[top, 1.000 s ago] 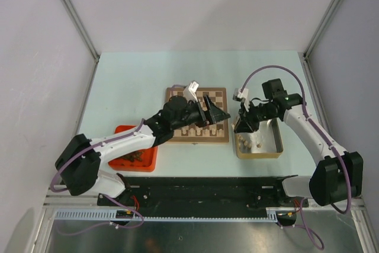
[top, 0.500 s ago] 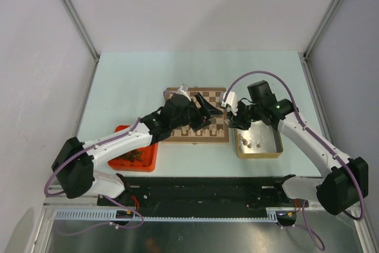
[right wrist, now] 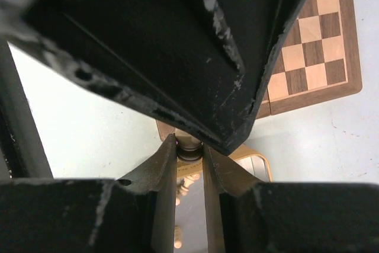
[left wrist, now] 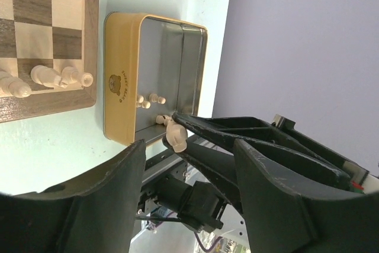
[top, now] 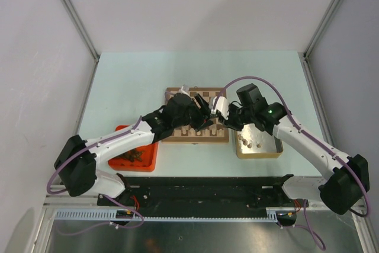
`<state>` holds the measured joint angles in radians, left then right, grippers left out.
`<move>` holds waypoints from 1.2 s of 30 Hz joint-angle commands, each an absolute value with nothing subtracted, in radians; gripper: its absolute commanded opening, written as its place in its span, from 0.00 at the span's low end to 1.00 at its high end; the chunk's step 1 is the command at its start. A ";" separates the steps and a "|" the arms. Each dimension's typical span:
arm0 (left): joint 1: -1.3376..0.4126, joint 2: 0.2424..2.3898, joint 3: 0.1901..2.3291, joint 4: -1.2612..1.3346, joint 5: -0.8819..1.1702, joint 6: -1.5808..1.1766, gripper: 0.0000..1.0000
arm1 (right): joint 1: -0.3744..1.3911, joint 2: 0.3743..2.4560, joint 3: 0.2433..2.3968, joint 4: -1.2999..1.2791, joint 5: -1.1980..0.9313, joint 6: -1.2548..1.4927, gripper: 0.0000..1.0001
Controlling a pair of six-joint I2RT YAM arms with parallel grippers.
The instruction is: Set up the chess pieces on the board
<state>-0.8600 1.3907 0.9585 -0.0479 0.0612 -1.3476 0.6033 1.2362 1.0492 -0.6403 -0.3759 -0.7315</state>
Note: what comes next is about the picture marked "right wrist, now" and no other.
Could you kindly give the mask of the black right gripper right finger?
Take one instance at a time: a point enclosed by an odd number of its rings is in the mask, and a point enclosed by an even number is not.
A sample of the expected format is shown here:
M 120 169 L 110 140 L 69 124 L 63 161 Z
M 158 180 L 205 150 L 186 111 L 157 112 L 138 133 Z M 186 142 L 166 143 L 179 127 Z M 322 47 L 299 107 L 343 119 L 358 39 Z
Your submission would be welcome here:
M 377 252 L 378 186 L 263 182 L 203 150 L 209 252 Z

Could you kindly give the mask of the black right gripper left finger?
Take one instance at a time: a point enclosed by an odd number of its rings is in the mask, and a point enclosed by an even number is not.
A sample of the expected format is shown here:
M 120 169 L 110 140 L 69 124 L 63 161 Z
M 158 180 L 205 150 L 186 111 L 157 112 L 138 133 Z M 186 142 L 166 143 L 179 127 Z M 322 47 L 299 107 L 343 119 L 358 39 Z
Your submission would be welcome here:
M 176 139 L 119 180 L 1 181 L 2 252 L 172 252 Z

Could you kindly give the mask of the dark chess piece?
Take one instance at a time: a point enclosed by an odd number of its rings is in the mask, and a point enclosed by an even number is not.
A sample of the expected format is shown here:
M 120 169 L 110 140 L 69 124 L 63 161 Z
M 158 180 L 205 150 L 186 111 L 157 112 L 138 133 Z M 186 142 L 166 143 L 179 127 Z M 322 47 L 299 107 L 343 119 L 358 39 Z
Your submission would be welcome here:
M 203 157 L 203 143 L 200 140 L 192 136 L 177 136 L 176 141 L 176 152 L 180 160 L 195 162 Z

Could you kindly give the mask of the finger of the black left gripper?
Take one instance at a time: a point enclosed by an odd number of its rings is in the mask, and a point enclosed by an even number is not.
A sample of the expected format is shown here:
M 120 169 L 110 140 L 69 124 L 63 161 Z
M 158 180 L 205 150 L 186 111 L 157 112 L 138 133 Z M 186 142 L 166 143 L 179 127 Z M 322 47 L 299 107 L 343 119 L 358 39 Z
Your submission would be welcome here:
M 74 84 L 228 155 L 306 0 L 1 0 L 1 35 Z

